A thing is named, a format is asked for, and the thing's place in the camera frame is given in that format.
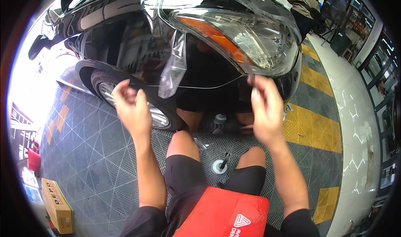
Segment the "white wall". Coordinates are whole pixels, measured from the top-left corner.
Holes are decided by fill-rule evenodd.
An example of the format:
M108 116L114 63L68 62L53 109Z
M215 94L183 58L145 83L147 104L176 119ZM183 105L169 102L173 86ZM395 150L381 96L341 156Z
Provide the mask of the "white wall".
M376 21L375 21L375 23L374 23L374 25L372 27L372 31L369 34L368 39L366 40L365 44L363 45L363 47L360 50L360 52L358 53L358 55L352 61L353 65L356 65L358 63L358 61L360 61L362 63L367 58L368 54L371 52L371 50L373 49L374 45L376 44L376 42L378 40L378 37L380 36L381 30L383 28L383 22L380 19L380 17L378 15L378 13L376 12L376 10L373 8L373 5L372 5L371 1L362 0L362 2L363 2L363 4L366 5L366 7L371 12L371 14L376 19Z

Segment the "white logo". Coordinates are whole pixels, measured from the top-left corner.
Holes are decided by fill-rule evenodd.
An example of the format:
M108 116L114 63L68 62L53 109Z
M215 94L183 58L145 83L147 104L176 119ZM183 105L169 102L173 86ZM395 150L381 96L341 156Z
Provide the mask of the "white logo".
M246 225L249 225L249 224L251 224L250 220L248 220L242 214L238 214L237 218L235 219L235 222L234 222L234 227L243 227L243 226L246 226Z

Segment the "headlight lens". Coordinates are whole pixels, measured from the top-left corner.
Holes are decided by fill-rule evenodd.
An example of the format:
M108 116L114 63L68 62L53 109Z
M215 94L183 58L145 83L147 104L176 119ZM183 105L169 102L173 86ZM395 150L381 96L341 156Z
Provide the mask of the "headlight lens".
M257 74L286 74L298 55L298 30L273 16L188 8L174 11L171 17L205 37L240 66L246 54Z

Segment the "tire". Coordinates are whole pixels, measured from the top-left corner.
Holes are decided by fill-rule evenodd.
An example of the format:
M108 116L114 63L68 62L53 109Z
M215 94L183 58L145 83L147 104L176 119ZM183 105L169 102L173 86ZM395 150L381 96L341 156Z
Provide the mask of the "tire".
M112 84L118 84L121 81L127 78L121 78L116 75L110 74L108 72L96 69L92 72L91 75L91 83L93 85L93 88L95 89L96 93L98 96L105 102L107 102L111 107L114 108L114 106L109 103L102 95L99 87L101 83L107 82L107 83L112 83ZM153 97L153 95L149 95L148 92L146 93L148 102L153 104L156 108L158 108L160 111L163 112L163 114L168 118L169 124L165 127L156 127L153 126L154 129L158 130L164 130L164 131L171 131L171 130L181 130L184 128L184 121L177 115L177 113L169 108L167 105L163 104L163 99L160 97Z

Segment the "white floor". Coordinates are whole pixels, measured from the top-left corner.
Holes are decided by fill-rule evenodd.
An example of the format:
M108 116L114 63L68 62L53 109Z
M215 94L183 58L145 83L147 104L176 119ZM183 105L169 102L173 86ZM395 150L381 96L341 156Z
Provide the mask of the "white floor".
M379 134L373 105L358 71L338 57L330 44L320 46L323 40L317 35L307 37L333 88L343 134L343 179L327 234L327 237L340 237L349 231L351 220L353 226L361 222L376 197L380 175Z

